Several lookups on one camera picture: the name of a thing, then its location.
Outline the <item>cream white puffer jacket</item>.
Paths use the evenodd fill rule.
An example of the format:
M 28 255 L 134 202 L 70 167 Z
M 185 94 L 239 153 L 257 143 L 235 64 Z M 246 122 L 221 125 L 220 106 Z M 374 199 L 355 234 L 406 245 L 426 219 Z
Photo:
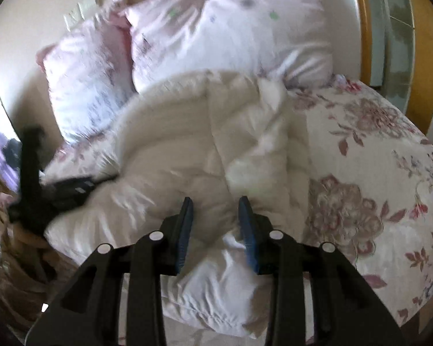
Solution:
M 308 211 L 306 118 L 282 82 L 232 72 L 171 78 L 134 96 L 98 148 L 94 175 L 115 175 L 47 240 L 74 262 L 101 243 L 119 248 L 194 204 L 181 274 L 162 279 L 163 311 L 227 336 L 265 334 L 271 282 L 248 266 L 238 201 L 301 238 Z

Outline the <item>dark framed mirror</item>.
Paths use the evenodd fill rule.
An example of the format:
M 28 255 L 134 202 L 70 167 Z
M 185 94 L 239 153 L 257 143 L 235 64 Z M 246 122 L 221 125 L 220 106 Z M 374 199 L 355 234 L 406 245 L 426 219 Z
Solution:
M 0 99 L 0 184 L 12 192 L 19 186 L 21 150 L 22 142 Z

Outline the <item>floral bed sheet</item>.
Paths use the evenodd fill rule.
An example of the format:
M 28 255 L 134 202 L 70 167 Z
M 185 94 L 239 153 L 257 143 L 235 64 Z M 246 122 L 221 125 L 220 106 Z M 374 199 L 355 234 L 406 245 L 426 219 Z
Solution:
M 306 118 L 309 148 L 307 218 L 295 239 L 336 245 L 405 324 L 433 297 L 433 146 L 362 83 L 336 77 L 326 88 L 287 91 Z M 95 176 L 98 145 L 112 126 L 63 147 L 44 182 Z M 261 345 L 266 334 L 227 336 L 165 317 L 170 345 Z

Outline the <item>pink blue rear pillow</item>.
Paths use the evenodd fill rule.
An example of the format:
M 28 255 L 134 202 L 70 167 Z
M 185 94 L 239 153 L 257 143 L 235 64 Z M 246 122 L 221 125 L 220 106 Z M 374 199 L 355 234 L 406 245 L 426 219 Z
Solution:
M 129 0 L 111 0 L 58 42 L 36 53 L 51 108 L 68 144 L 107 130 L 134 95 Z

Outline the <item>wooden headboard cabinet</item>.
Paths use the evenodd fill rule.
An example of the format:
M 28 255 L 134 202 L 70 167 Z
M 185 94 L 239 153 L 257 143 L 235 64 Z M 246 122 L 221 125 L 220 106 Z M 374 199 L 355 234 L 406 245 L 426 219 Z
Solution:
M 433 143 L 433 0 L 275 0 L 283 44 L 296 49 L 285 77 L 321 84 L 360 80 Z

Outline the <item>pink floral front pillow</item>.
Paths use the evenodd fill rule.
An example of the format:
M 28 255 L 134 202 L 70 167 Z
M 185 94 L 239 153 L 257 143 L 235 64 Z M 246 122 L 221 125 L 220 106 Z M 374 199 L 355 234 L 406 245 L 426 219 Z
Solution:
M 138 91 L 205 69 L 318 87 L 333 58 L 322 0 L 146 0 L 124 10 Z

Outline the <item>white wall switch panel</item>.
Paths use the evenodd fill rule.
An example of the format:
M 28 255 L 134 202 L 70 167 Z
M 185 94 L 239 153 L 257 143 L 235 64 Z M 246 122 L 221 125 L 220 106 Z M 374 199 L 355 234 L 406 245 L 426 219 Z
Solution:
M 102 7 L 103 0 L 82 0 L 63 15 L 66 30 L 71 31 L 77 25 L 94 16 Z

